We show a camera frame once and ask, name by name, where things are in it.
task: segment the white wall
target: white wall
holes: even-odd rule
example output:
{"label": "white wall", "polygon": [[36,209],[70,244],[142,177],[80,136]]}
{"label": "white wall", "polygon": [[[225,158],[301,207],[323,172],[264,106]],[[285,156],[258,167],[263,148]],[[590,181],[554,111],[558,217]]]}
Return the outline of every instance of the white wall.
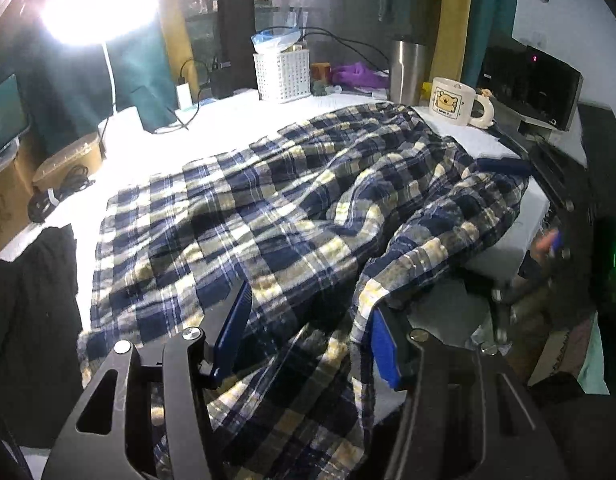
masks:
{"label": "white wall", "polygon": [[[607,104],[616,115],[616,19],[605,1],[517,0],[513,37],[532,40],[536,33],[544,35],[542,50],[582,73],[580,100]],[[581,160],[579,139],[576,116],[569,134],[550,140]]]}

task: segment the yellow curtain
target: yellow curtain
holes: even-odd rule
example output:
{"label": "yellow curtain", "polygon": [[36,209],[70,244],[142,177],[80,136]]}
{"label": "yellow curtain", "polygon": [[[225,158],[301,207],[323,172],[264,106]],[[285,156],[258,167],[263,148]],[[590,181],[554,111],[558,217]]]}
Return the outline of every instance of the yellow curtain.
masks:
{"label": "yellow curtain", "polygon": [[464,65],[470,0],[441,0],[437,44],[430,80],[447,77],[459,81]]}
{"label": "yellow curtain", "polygon": [[[168,51],[170,72],[172,79],[176,83],[179,79],[181,67],[186,60],[193,58],[190,37],[185,29],[185,19],[180,1],[159,0],[159,19],[161,20],[161,31],[166,42],[166,50]],[[185,63],[183,75],[190,85],[193,100],[196,101],[199,91],[199,79],[197,68],[193,62]]]}

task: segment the white mug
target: white mug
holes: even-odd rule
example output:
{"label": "white mug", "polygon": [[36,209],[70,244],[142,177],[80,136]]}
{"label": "white mug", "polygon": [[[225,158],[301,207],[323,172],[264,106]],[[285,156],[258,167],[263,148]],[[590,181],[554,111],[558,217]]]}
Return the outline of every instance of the white mug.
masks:
{"label": "white mug", "polygon": [[[483,106],[482,117],[472,117],[475,99]],[[495,116],[495,108],[490,99],[477,94],[474,88],[445,77],[433,79],[429,109],[457,126],[470,124],[477,128],[488,128],[492,126]]]}

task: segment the mug handle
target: mug handle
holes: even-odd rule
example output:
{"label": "mug handle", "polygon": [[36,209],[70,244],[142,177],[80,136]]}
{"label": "mug handle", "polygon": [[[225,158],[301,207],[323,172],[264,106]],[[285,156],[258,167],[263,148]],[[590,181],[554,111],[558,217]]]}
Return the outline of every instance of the mug handle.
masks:
{"label": "mug handle", "polygon": [[481,117],[471,117],[468,121],[468,124],[483,129],[491,127],[492,124],[494,124],[494,121],[492,119],[495,116],[495,107],[492,105],[492,102],[490,102],[490,99],[488,99],[486,96],[477,94],[475,95],[475,98],[483,106],[483,115]]}

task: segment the cartoon bear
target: cartoon bear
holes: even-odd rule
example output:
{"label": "cartoon bear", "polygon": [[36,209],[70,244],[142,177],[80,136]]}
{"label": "cartoon bear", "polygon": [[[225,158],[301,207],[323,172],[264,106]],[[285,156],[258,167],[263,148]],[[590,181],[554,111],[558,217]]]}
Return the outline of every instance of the cartoon bear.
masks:
{"label": "cartoon bear", "polygon": [[457,97],[453,97],[451,94],[447,94],[443,90],[437,90],[437,99],[435,105],[441,110],[450,112],[454,114],[457,110],[457,104],[459,103],[459,99]]}

